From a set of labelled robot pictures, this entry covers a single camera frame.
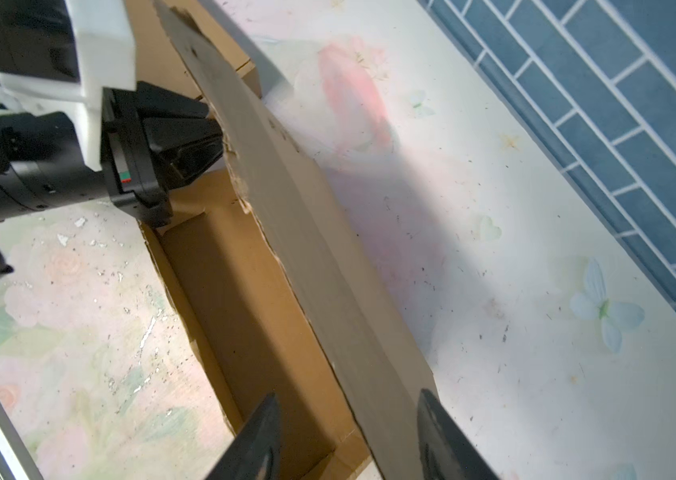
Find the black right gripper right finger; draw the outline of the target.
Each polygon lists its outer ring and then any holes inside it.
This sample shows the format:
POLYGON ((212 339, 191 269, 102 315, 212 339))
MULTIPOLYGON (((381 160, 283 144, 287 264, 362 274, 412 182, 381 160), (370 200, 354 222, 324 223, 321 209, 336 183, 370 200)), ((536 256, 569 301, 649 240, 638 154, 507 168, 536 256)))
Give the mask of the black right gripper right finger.
POLYGON ((424 479, 498 480, 429 389, 420 391, 417 431, 424 479))

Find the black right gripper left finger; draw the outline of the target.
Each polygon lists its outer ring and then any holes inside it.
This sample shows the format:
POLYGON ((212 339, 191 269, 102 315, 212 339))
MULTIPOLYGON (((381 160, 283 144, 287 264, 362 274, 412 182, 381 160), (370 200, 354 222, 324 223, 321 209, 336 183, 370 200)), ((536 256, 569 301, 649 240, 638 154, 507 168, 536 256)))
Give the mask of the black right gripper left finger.
POLYGON ((271 392, 262 399, 205 479, 278 479, 280 450, 280 404, 271 392))

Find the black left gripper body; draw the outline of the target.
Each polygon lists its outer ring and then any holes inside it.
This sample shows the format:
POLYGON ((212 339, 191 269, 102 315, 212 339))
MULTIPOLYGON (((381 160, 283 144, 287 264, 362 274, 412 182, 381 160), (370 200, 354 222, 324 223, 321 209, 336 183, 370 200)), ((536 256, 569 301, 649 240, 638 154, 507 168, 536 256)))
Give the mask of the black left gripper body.
POLYGON ((158 228, 169 223, 172 207, 143 126, 149 110, 147 95, 153 89, 153 85, 139 81, 134 91, 104 91, 101 166, 114 206, 158 228))

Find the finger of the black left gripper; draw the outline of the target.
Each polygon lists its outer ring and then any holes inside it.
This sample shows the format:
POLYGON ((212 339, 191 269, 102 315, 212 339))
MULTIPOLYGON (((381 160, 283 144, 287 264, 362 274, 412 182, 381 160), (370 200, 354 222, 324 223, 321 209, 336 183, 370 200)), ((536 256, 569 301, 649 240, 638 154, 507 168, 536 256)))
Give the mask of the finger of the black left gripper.
POLYGON ((146 118, 142 122, 160 183, 168 190, 193 183, 223 156, 223 131, 206 118, 146 118))
POLYGON ((135 104, 138 113, 146 118, 200 119, 209 115, 209 107, 200 100, 148 82, 137 83, 135 104))

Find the brown cardboard box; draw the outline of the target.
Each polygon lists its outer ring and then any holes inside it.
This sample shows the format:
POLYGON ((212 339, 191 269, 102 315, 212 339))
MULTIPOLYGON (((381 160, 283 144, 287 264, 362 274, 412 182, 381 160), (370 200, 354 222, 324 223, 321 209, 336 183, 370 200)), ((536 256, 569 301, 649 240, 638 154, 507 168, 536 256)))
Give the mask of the brown cardboard box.
POLYGON ((432 372, 318 164, 259 98, 254 64, 189 1, 130 1, 138 75, 202 96, 226 168, 144 228, 227 429, 268 394, 284 479, 423 475, 417 403, 432 372))

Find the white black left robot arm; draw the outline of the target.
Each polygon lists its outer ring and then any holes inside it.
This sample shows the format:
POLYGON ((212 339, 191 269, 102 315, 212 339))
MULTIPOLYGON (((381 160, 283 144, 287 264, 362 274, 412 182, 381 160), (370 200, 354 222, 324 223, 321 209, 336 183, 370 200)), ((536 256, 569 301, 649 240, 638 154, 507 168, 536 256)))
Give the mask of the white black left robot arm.
POLYGON ((222 155, 223 132, 206 104, 147 82, 105 90, 98 171, 84 163, 67 115, 0 116, 0 221, 108 199, 162 227, 172 217, 170 191, 222 155))

